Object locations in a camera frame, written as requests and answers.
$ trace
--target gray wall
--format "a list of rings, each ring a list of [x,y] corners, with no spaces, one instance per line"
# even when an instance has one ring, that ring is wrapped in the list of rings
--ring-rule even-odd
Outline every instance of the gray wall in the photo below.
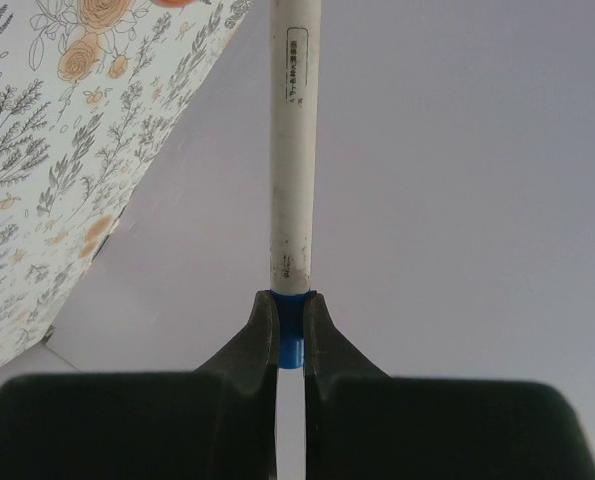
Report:
[[[62,311],[80,369],[188,369],[268,279],[259,1]],[[559,387],[595,450],[595,2],[326,0],[313,279],[386,371]],[[299,374],[282,478],[303,478]]]

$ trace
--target floral pattern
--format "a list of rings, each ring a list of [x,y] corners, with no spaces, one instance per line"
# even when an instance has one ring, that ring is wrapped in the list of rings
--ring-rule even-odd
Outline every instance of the floral pattern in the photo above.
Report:
[[[251,5],[0,0],[0,366],[46,334]]]

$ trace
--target white pen barrel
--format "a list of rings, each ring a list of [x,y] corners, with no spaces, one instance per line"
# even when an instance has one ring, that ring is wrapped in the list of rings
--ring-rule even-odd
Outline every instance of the white pen barrel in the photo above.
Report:
[[[271,290],[310,291],[321,0],[271,0]]]

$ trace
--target blue pen tip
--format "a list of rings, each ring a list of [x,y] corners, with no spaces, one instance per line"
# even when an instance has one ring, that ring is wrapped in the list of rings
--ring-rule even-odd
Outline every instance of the blue pen tip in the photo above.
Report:
[[[279,314],[279,368],[294,370],[304,365],[304,304],[309,295],[273,292]]]

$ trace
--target rose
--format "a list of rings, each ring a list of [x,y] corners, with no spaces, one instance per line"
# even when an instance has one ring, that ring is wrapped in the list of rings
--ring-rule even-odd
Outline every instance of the rose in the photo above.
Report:
[[[126,69],[128,68],[128,59],[125,55],[119,55],[113,63],[110,64],[110,68],[108,69],[108,76],[110,78],[119,78],[124,73],[126,73]]]
[[[61,57],[58,68],[59,78],[73,83],[82,80],[90,73],[98,56],[97,34],[89,33],[73,43]]]
[[[132,0],[79,0],[79,17],[93,31],[112,28],[128,10]]]

